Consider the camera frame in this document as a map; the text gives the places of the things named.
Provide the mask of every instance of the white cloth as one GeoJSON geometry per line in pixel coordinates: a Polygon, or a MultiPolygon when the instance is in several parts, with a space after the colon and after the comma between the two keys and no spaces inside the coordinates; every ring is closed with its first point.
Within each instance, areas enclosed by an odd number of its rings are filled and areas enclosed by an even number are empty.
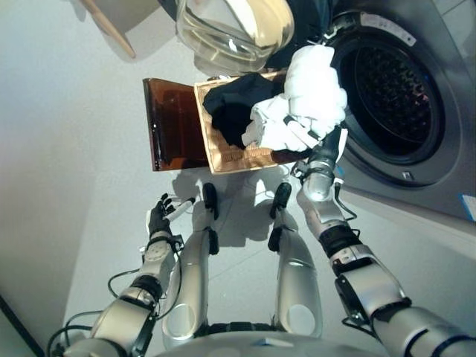
{"type": "Polygon", "coordinates": [[[309,135],[303,139],[303,133],[312,131],[322,140],[334,130],[345,119],[347,93],[330,67],[333,56],[334,48],[322,45],[297,51],[286,74],[284,93],[253,106],[243,144],[304,151],[317,141],[309,135]],[[288,115],[303,127],[298,128],[299,135],[283,122],[288,115]]]}
{"type": "Polygon", "coordinates": [[[289,114],[320,139],[345,119],[347,93],[339,86],[337,72],[330,67],[334,48],[312,45],[292,57],[284,94],[289,114]]]}
{"type": "Polygon", "coordinates": [[[307,145],[285,125],[288,115],[288,100],[279,94],[276,97],[256,103],[251,109],[251,123],[242,134],[243,145],[255,142],[259,147],[273,150],[288,149],[304,151],[307,145]]]}

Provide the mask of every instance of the black glove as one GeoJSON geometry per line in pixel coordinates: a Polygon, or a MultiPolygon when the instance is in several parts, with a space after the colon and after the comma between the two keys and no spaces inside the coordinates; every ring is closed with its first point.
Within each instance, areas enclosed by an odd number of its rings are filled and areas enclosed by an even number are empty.
{"type": "Polygon", "coordinates": [[[171,202],[172,200],[165,193],[157,202],[157,205],[150,211],[149,238],[159,231],[166,231],[172,235],[170,221],[165,218],[167,214],[173,211],[171,202]]]}

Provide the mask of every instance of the brown tray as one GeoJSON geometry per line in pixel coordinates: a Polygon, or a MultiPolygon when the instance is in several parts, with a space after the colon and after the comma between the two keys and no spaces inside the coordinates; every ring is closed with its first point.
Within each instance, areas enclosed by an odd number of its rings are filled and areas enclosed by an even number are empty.
{"type": "MultiPolygon", "coordinates": [[[[263,77],[272,81],[283,82],[286,72],[272,72],[262,74],[263,77]]],[[[273,167],[283,162],[295,161],[302,154],[289,152],[273,152],[266,147],[257,147],[252,144],[244,150],[235,145],[228,145],[222,133],[212,127],[212,117],[202,105],[205,95],[217,86],[229,83],[236,78],[225,80],[211,80],[203,83],[196,83],[193,86],[196,105],[199,111],[200,125],[202,127],[203,142],[207,154],[208,165],[213,174],[238,173],[240,171],[258,170],[264,167],[273,167]]]]}
{"type": "Polygon", "coordinates": [[[155,78],[143,82],[152,169],[206,167],[193,87],[155,78]]]}

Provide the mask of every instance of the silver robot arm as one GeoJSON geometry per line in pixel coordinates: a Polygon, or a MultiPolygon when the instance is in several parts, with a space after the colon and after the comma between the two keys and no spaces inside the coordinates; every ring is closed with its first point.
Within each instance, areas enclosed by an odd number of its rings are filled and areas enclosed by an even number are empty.
{"type": "Polygon", "coordinates": [[[303,184],[297,202],[336,275],[335,287],[347,313],[346,325],[364,329],[391,356],[474,356],[476,339],[429,312],[411,306],[392,273],[362,244],[338,207],[333,170],[340,129],[293,173],[303,184]]]}
{"type": "Polygon", "coordinates": [[[183,213],[194,199],[174,209],[166,195],[152,209],[148,223],[149,243],[143,264],[132,284],[96,320],[90,338],[69,347],[66,357],[144,356],[157,321],[158,300],[169,286],[176,264],[174,253],[183,247],[180,236],[173,236],[170,220],[183,213]]]}

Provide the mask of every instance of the label sticker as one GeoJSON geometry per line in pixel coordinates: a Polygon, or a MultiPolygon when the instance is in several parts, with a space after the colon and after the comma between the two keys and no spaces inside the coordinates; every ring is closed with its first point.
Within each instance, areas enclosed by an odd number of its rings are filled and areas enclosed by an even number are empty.
{"type": "Polygon", "coordinates": [[[469,218],[476,222],[476,197],[460,195],[460,198],[469,218]]]}
{"type": "Polygon", "coordinates": [[[361,13],[360,23],[362,26],[368,26],[369,28],[378,28],[379,30],[386,31],[395,37],[401,39],[408,46],[412,47],[417,42],[409,32],[398,26],[395,22],[392,22],[379,15],[373,15],[372,13],[361,13]]]}

